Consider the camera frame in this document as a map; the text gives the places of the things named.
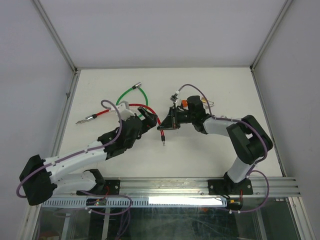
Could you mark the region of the orange black padlock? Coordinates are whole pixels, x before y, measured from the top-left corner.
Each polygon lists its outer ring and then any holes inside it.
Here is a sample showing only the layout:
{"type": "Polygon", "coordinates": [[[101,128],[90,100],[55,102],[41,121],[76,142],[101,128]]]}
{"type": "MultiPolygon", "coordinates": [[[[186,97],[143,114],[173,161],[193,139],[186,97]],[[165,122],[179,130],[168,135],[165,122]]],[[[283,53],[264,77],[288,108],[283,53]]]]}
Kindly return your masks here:
{"type": "Polygon", "coordinates": [[[182,100],[180,106],[181,106],[182,108],[187,108],[187,107],[188,107],[188,102],[187,102],[187,100],[182,100]]]}

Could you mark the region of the green cable lock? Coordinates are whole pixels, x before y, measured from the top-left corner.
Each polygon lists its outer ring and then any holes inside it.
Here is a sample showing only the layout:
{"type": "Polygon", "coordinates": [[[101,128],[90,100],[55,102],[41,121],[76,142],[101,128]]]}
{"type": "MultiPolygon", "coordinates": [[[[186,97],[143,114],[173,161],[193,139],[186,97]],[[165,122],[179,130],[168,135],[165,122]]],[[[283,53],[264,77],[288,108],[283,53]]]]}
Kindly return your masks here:
{"type": "Polygon", "coordinates": [[[141,82],[135,83],[132,87],[123,92],[117,99],[116,105],[124,100],[129,101],[130,103],[140,103],[146,106],[149,105],[149,99],[145,91],[142,89],[141,82]]]}

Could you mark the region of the small brass long-shackle padlock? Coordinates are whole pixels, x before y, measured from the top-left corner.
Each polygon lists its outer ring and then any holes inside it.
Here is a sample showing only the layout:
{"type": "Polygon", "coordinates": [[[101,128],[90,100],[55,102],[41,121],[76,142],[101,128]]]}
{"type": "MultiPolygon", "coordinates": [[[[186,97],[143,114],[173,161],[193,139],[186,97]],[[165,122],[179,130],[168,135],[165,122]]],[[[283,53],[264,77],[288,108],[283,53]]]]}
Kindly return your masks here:
{"type": "Polygon", "coordinates": [[[211,108],[214,106],[214,102],[210,100],[206,100],[205,98],[201,98],[201,102],[203,103],[205,108],[211,108]]]}

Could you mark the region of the red cable lock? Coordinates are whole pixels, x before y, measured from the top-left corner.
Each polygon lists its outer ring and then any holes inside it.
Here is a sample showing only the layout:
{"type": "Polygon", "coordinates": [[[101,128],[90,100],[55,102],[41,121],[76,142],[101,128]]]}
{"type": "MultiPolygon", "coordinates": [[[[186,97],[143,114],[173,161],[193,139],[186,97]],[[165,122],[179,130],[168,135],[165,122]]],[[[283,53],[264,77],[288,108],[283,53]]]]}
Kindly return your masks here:
{"type": "MultiPolygon", "coordinates": [[[[145,105],[145,104],[141,104],[141,103],[129,103],[129,108],[130,110],[132,110],[135,114],[137,114],[139,111],[138,111],[138,108],[139,107],[143,107],[145,110],[147,110],[148,112],[151,112],[153,114],[156,114],[156,112],[149,106],[145,105]]],[[[106,114],[106,113],[109,113],[109,112],[114,112],[114,107],[105,107],[105,110],[103,111],[100,111],[98,113],[94,113],[94,114],[91,114],[87,117],[85,117],[83,120],[86,120],[86,122],[89,122],[89,121],[92,121],[94,119],[96,119],[97,117],[103,115],[103,114],[106,114]]],[[[138,114],[138,117],[139,118],[142,118],[144,119],[143,115],[141,113],[138,114]]],[[[159,125],[161,123],[159,117],[157,119],[157,124],[159,125]]]]}

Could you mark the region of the silver keys of red lock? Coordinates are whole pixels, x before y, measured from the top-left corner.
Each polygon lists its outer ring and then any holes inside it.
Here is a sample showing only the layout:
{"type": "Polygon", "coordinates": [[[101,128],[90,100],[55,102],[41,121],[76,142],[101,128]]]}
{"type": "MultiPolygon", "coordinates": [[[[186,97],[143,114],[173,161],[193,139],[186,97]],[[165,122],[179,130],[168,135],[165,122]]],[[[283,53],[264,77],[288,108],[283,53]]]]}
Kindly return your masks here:
{"type": "Polygon", "coordinates": [[[82,120],[79,120],[77,121],[75,124],[83,124],[83,123],[86,123],[87,121],[85,119],[82,119],[82,120]]]}

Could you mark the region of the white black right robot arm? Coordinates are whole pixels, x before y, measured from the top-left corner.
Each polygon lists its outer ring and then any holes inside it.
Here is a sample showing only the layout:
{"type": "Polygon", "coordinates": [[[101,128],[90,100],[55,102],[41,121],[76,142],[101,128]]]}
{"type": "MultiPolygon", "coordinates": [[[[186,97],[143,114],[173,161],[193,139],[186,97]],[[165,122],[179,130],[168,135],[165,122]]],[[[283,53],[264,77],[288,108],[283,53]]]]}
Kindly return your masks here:
{"type": "Polygon", "coordinates": [[[252,115],[241,119],[211,116],[206,112],[200,96],[193,95],[181,105],[169,108],[159,131],[177,130],[182,124],[192,124],[195,130],[205,135],[228,137],[236,153],[236,159],[222,179],[209,179],[209,195],[252,195],[252,182],[248,176],[258,161],[266,157],[273,143],[252,115]]]}

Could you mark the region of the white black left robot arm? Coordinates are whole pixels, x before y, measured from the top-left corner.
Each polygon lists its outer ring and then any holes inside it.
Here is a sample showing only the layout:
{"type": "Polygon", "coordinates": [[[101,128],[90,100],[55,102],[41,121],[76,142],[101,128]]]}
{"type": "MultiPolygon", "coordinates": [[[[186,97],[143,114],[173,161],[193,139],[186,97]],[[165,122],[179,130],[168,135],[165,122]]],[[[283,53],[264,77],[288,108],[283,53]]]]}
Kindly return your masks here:
{"type": "Polygon", "coordinates": [[[144,117],[140,119],[127,106],[117,106],[119,127],[99,136],[85,148],[73,153],[41,158],[34,155],[23,168],[17,196],[27,199],[30,206],[44,203],[53,195],[75,191],[88,191],[94,195],[103,194],[106,185],[98,169],[76,173],[83,167],[99,163],[124,154],[143,134],[154,128],[158,121],[156,113],[147,106],[138,106],[144,117]]]}

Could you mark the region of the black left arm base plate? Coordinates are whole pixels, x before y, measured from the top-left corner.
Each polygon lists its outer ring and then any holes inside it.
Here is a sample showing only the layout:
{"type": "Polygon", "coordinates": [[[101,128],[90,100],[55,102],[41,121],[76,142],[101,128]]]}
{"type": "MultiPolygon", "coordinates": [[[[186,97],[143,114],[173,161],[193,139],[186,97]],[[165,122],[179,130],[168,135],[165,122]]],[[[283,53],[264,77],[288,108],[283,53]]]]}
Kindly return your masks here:
{"type": "Polygon", "coordinates": [[[105,196],[119,195],[120,183],[118,179],[105,179],[104,183],[97,183],[91,190],[78,190],[77,196],[105,196]]]}

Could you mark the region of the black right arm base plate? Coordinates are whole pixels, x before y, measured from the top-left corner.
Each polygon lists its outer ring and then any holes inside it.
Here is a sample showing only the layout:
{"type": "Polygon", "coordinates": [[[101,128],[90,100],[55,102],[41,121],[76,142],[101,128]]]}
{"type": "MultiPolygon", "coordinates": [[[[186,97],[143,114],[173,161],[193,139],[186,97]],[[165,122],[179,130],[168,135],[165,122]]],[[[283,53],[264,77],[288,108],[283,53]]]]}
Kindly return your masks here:
{"type": "Polygon", "coordinates": [[[227,183],[224,179],[209,179],[208,194],[209,195],[253,195],[252,182],[244,179],[239,183],[227,183]]]}

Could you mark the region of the aluminium mounting rail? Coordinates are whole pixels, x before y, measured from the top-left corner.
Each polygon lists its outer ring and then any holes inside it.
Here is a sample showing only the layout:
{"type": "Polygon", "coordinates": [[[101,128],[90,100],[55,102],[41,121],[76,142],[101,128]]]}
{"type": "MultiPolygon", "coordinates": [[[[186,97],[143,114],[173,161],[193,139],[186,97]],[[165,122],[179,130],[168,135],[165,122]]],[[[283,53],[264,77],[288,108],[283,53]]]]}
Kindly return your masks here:
{"type": "MultiPolygon", "coordinates": [[[[251,181],[253,195],[228,195],[230,197],[258,197],[274,198],[299,197],[301,192],[297,182],[292,177],[257,177],[248,178],[251,181]]],[[[53,196],[77,196],[77,191],[89,191],[96,184],[103,184],[105,180],[120,180],[119,195],[147,197],[147,196],[220,196],[209,195],[208,178],[104,178],[96,180],[85,174],[71,174],[58,180],[52,186],[38,186],[35,188],[34,198],[38,204],[53,196]]]]}

